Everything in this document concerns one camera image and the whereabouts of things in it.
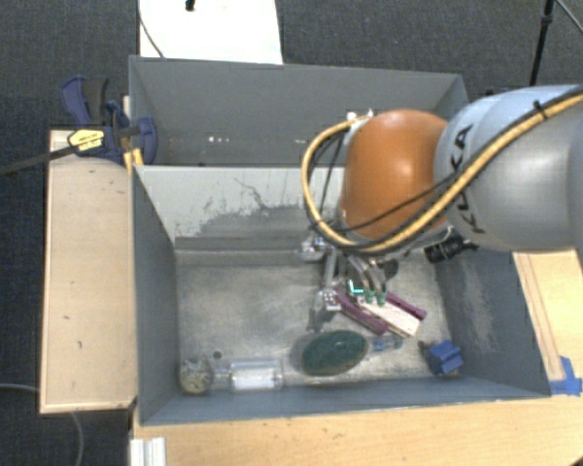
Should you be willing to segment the pale grey metal gripper finger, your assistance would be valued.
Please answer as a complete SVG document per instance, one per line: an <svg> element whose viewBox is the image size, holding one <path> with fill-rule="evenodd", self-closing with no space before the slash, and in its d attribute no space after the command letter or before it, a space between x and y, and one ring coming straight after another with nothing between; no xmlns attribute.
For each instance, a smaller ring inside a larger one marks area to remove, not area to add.
<svg viewBox="0 0 583 466"><path fill-rule="evenodd" d="M320 289L310 305L307 330L319 333L341 311L341 306L334 298L332 289Z"/></svg>

